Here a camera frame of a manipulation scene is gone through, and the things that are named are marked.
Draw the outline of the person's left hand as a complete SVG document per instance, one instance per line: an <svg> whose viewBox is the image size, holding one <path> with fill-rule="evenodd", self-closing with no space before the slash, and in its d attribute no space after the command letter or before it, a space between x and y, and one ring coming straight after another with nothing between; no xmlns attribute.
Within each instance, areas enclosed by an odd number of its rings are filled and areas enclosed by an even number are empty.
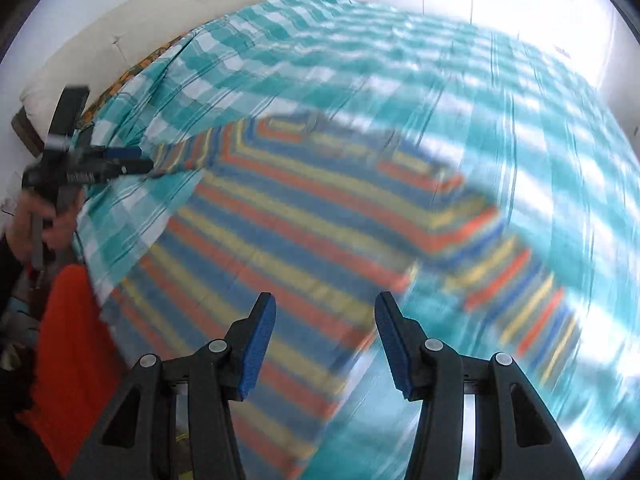
<svg viewBox="0 0 640 480"><path fill-rule="evenodd" d="M84 200L85 192L78 191L70 206L59 214L55 206L34 191L23 190L4 234L16 260L26 263L34 248L42 245L51 250L66 248L76 230Z"/></svg>

